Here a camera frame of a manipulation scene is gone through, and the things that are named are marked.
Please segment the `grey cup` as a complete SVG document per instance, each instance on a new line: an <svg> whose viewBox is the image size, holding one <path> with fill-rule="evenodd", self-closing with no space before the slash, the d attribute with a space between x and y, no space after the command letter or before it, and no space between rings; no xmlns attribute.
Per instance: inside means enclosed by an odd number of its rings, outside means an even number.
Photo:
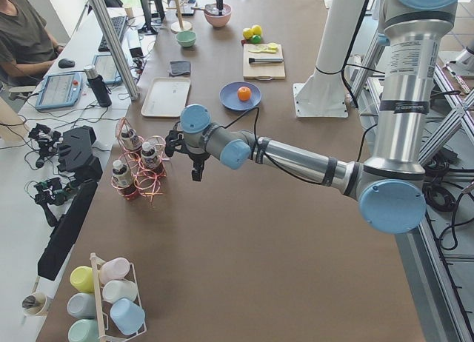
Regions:
<svg viewBox="0 0 474 342"><path fill-rule="evenodd" d="M96 318L96 300L93 294L79 292L67 302L67 312L76 319Z"/></svg>

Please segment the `blue cup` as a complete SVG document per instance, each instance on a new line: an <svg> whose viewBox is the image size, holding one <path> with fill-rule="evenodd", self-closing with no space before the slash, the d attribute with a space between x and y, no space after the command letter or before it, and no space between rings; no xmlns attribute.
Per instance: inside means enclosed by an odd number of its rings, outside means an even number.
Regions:
<svg viewBox="0 0 474 342"><path fill-rule="evenodd" d="M143 308L127 298L121 298L113 303L110 317L123 335L136 333L145 322Z"/></svg>

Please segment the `cream serving tray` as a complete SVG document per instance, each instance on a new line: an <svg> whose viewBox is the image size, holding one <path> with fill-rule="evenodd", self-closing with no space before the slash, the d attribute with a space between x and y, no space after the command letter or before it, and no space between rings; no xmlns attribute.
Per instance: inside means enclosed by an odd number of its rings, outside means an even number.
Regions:
<svg viewBox="0 0 474 342"><path fill-rule="evenodd" d="M190 80L183 77L154 78L142 105L141 114L148 118L178 118L186 107L190 84Z"/></svg>

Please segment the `wooden cutting board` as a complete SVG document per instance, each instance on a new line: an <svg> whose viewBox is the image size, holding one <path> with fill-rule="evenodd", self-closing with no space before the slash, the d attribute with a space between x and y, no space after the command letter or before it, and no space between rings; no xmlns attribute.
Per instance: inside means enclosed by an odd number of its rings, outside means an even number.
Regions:
<svg viewBox="0 0 474 342"><path fill-rule="evenodd" d="M285 79L282 46L268 44L245 44L243 47L244 79Z"/></svg>

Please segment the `blue round plate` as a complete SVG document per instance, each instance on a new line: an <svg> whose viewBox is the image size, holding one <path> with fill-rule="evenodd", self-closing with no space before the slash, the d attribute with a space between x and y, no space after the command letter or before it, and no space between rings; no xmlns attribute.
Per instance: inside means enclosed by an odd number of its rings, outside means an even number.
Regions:
<svg viewBox="0 0 474 342"><path fill-rule="evenodd" d="M238 89L247 87L250 89L250 98L242 101L238 97ZM219 94L221 103L229 110L245 111L259 105L261 101L260 89L246 81L236 81L225 85Z"/></svg>

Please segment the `black keyboard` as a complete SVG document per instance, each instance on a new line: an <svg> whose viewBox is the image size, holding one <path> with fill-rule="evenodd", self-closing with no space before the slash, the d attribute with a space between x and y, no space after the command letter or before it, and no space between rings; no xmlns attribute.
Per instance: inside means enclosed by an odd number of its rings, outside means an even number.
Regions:
<svg viewBox="0 0 474 342"><path fill-rule="evenodd" d="M127 28L127 17L126 16L113 16L113 17L110 17L110 21L112 23L113 30L117 36L118 41L121 42ZM99 43L98 51L108 52L109 50L110 49L108 47L107 40L105 36L102 36L101 41Z"/></svg>

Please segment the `blue teach pendant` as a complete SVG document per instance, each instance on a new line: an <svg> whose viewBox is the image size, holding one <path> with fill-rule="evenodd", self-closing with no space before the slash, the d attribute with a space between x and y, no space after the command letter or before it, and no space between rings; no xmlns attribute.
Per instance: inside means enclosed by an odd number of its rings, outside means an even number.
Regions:
<svg viewBox="0 0 474 342"><path fill-rule="evenodd" d="M46 76L35 104L37 110L72 107L82 88L80 72L66 72Z"/></svg>
<svg viewBox="0 0 474 342"><path fill-rule="evenodd" d="M122 82L111 54L105 53L94 55L93 65L107 86L118 85Z"/></svg>

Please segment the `yellow lemon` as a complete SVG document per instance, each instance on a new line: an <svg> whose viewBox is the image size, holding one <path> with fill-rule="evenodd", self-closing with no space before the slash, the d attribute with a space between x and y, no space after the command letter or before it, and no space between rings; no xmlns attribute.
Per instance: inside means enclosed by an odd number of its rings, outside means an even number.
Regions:
<svg viewBox="0 0 474 342"><path fill-rule="evenodd" d="M262 27L259 24L254 24L251 27L251 31L253 35L261 36L262 35Z"/></svg>
<svg viewBox="0 0 474 342"><path fill-rule="evenodd" d="M252 31L251 28L244 28L242 30L242 35L243 35L244 39L249 40L253 37L253 31Z"/></svg>

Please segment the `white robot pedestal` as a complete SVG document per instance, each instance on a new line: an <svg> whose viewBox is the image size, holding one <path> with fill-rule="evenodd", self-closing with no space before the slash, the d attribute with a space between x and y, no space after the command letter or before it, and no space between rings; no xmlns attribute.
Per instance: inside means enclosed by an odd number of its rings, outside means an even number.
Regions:
<svg viewBox="0 0 474 342"><path fill-rule="evenodd" d="M313 74L293 85L299 118L346 118L346 88L342 81L347 57L369 0L332 0Z"/></svg>

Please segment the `wooden cup tree stand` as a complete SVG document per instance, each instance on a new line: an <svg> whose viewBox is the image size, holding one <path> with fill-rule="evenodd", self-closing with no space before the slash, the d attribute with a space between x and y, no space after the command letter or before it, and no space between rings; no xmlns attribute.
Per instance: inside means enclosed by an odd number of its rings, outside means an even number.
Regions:
<svg viewBox="0 0 474 342"><path fill-rule="evenodd" d="M178 34L183 31L191 31L193 29L192 24L189 21L185 21L181 14L181 4L179 0L173 0L175 3L175 9L177 12L178 21L171 24L170 29L173 33Z"/></svg>

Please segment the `orange mandarin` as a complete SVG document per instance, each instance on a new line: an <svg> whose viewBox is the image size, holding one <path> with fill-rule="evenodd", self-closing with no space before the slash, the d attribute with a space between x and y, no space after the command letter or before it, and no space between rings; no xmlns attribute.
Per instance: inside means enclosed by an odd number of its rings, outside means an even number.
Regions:
<svg viewBox="0 0 474 342"><path fill-rule="evenodd" d="M246 86L239 87L237 90L237 96L240 101L248 101L251 99L252 90Z"/></svg>

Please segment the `paper cup with tools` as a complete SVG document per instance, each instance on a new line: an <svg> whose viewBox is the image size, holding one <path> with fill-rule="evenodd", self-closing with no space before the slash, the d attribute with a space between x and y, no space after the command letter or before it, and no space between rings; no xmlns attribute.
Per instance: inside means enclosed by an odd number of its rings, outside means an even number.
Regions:
<svg viewBox="0 0 474 342"><path fill-rule="evenodd" d="M34 292L23 299L21 307L24 316L47 315L52 299L43 292Z"/></svg>

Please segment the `seated person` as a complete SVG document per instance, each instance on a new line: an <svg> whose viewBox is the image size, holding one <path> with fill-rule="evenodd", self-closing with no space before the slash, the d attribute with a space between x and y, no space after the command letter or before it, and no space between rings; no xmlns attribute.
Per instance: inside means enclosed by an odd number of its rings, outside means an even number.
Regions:
<svg viewBox="0 0 474 342"><path fill-rule="evenodd" d="M1 0L1 69L12 85L36 85L64 46L28 0Z"/></svg>

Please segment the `metal ice scoop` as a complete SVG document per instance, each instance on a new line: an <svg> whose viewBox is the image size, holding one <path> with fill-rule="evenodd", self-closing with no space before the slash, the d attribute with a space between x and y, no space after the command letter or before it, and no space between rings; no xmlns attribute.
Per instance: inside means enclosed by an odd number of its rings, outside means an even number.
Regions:
<svg viewBox="0 0 474 342"><path fill-rule="evenodd" d="M203 7L191 7L191 9L204 11L206 13L209 13L210 15L221 15L222 13L222 10L220 10L216 4L206 4Z"/></svg>

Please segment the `pink cup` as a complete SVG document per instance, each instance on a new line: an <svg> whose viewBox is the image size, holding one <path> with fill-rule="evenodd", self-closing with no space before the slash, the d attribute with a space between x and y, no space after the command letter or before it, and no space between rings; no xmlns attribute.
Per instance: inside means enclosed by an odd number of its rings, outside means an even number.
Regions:
<svg viewBox="0 0 474 342"><path fill-rule="evenodd" d="M112 280L123 279L130 271L130 262L123 257L114 258L101 265L99 270L99 280L106 284Z"/></svg>

